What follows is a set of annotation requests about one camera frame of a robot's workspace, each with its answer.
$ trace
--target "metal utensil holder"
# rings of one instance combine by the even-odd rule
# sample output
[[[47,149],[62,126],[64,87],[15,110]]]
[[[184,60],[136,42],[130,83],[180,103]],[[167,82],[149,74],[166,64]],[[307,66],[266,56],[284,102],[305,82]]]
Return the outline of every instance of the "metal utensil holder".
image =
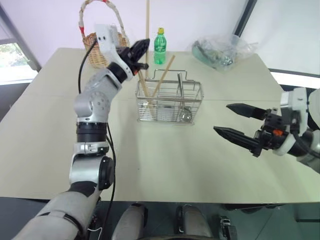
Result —
[[[138,120],[148,122],[171,122],[183,125],[192,125],[200,104],[204,98],[201,83],[187,79],[188,72],[185,70],[169,70],[169,72],[184,73],[183,89],[184,98],[179,90],[178,80],[164,80],[159,91],[154,97],[151,97],[159,82],[156,74],[164,69],[156,69],[152,78],[146,78],[145,84],[148,90],[148,96],[138,82],[136,88],[136,101],[138,109]],[[180,118],[183,107],[190,109],[192,118],[185,122]]]

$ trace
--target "metal spoon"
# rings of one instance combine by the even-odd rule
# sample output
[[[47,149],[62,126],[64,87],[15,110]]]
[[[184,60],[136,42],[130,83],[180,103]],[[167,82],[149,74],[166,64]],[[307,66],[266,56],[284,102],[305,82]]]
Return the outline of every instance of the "metal spoon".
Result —
[[[178,84],[180,88],[180,94],[181,94],[181,111],[179,113],[179,119],[182,122],[190,122],[192,120],[192,112],[191,112],[191,107],[185,106],[185,102],[183,101],[185,99],[185,94],[184,94],[184,85],[182,82],[182,73],[178,72]]]

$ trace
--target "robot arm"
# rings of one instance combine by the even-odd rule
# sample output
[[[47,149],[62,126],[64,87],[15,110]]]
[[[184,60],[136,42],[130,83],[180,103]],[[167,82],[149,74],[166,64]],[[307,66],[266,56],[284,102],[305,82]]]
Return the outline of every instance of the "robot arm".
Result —
[[[114,181],[115,165],[106,156],[110,105],[125,80],[131,80],[140,69],[148,68],[138,60],[147,51],[150,40],[137,41],[131,48],[116,48],[112,29],[106,25],[96,26],[96,36],[101,52],[112,62],[95,74],[75,99],[77,142],[69,173],[70,188],[48,202],[15,240],[85,238],[102,190]]]
[[[290,154],[302,164],[320,173],[320,89],[307,99],[306,89],[295,88],[281,96],[281,116],[277,109],[261,109],[243,103],[226,107],[238,115],[264,120],[261,129],[253,138],[243,132],[227,127],[215,126],[214,130],[223,138],[250,150],[259,157],[262,149],[272,149],[279,156]]]

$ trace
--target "wicker basket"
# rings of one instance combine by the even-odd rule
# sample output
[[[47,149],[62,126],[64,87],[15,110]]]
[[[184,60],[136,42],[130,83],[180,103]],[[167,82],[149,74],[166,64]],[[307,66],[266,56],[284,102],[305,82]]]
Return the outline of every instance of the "wicker basket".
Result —
[[[84,27],[84,10],[85,10],[86,6],[90,3],[92,3],[93,1],[104,2],[109,8],[111,8],[114,11],[114,13],[119,21],[120,28],[121,28],[121,33],[118,33],[120,46],[128,47],[130,45],[129,39],[126,35],[125,29],[124,29],[124,24],[121,20],[121,17],[119,15],[119,12],[118,12],[116,6],[108,0],[86,0],[81,5],[81,9],[79,11],[79,28],[81,31],[82,41],[83,41],[85,49],[88,51],[96,39],[95,32],[86,36],[85,35],[85,27]],[[105,57],[101,54],[98,43],[95,44],[95,46],[91,50],[88,58],[94,68],[104,68],[109,64],[108,60],[105,59]]]

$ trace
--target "bottle cap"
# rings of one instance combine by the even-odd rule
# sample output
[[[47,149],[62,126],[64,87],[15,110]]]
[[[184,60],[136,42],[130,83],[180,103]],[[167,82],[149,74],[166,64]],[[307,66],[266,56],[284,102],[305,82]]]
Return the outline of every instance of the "bottle cap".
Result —
[[[158,34],[164,34],[164,33],[165,33],[165,29],[163,27],[159,27]]]

